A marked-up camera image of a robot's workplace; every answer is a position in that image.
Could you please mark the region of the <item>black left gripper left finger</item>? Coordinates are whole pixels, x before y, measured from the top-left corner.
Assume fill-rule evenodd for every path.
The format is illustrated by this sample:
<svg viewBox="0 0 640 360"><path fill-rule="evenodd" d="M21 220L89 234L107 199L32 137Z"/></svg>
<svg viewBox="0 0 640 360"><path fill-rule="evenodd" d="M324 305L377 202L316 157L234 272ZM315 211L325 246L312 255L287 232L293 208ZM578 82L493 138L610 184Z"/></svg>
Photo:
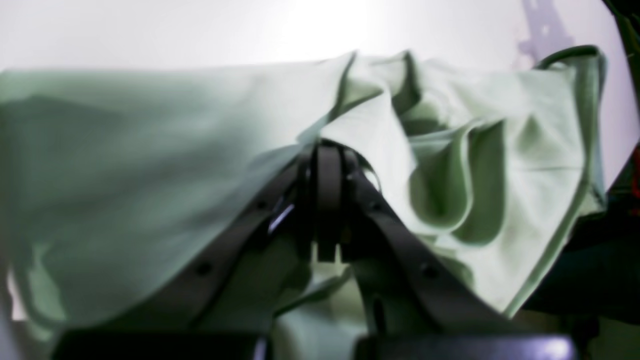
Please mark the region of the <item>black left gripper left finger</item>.
<svg viewBox="0 0 640 360"><path fill-rule="evenodd" d="M153 296L102 325L67 332L55 360L270 360L289 280L309 275L313 146Z"/></svg>

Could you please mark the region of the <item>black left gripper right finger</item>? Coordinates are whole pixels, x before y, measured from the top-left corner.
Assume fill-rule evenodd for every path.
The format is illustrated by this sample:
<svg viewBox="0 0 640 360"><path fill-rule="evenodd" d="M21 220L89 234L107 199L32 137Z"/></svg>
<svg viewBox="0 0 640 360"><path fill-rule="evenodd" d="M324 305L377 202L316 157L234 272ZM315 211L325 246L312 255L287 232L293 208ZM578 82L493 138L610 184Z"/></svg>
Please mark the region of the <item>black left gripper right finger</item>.
<svg viewBox="0 0 640 360"><path fill-rule="evenodd" d="M355 360L575 360L566 335L535 333L496 312L413 235L353 150L315 148L317 259L338 256L357 282L368 332Z"/></svg>

